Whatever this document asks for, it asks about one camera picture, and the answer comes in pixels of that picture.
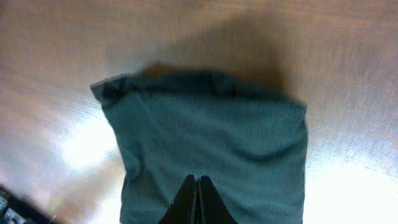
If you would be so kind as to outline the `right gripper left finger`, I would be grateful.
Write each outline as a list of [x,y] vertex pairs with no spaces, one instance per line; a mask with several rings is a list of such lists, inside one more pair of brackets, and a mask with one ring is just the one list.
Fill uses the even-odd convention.
[[196,207],[197,179],[188,175],[158,224],[196,224]]

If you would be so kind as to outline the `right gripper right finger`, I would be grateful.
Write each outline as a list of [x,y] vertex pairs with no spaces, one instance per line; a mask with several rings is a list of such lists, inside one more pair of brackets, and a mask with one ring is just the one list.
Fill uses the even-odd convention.
[[238,224],[208,176],[199,178],[197,190],[198,224]]

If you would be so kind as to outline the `black Nike t-shirt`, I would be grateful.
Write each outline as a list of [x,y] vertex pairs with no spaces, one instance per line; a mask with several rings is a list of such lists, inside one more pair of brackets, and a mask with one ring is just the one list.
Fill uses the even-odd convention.
[[91,91],[126,170],[121,223],[157,223],[188,175],[208,176],[238,223],[302,223],[303,104],[212,71],[127,74]]

